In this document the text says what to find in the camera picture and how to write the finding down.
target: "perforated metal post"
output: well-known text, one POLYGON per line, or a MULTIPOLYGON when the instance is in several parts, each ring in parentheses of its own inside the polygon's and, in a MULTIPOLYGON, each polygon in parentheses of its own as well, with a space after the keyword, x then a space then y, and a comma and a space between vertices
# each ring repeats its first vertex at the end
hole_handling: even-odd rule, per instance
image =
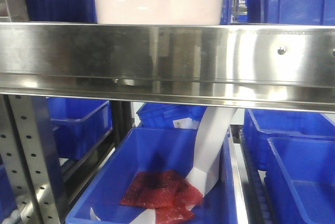
POLYGON ((45 97, 9 96, 45 224, 64 222, 68 201, 45 97))
POLYGON ((0 154, 21 214, 21 223, 42 223, 21 141, 6 95, 0 95, 0 154))

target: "storage rack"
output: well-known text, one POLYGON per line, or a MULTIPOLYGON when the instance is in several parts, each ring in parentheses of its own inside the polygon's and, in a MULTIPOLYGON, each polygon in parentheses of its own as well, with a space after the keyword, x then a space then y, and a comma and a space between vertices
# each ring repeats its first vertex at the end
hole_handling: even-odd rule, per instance
POLYGON ((21 223, 64 221, 132 126, 126 101, 335 111, 334 27, 41 24, 24 0, 0 3, 0 151, 21 223), (41 96, 113 100, 112 135, 65 183, 41 96))

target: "white label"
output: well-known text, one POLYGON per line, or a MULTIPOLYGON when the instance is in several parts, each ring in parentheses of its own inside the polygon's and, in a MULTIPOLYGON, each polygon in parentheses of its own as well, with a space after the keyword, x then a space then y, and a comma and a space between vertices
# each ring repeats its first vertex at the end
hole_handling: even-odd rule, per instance
POLYGON ((181 118, 173 121, 174 128, 193 129, 193 120, 191 118, 181 118))

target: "stainless steel shelf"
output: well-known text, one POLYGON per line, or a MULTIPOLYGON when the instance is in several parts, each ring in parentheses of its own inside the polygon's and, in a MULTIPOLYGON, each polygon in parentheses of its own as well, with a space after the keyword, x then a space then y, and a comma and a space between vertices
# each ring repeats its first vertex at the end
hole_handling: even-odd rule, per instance
POLYGON ((0 93, 335 111, 335 27, 0 23, 0 93))

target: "bolt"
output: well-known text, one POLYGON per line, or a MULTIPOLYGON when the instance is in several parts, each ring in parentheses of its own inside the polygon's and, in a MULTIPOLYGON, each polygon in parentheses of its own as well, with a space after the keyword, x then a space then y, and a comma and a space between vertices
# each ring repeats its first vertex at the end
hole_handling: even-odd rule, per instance
POLYGON ((286 53, 286 48, 283 47, 283 46, 280 46, 279 49, 278 49, 278 54, 279 55, 283 55, 286 53))

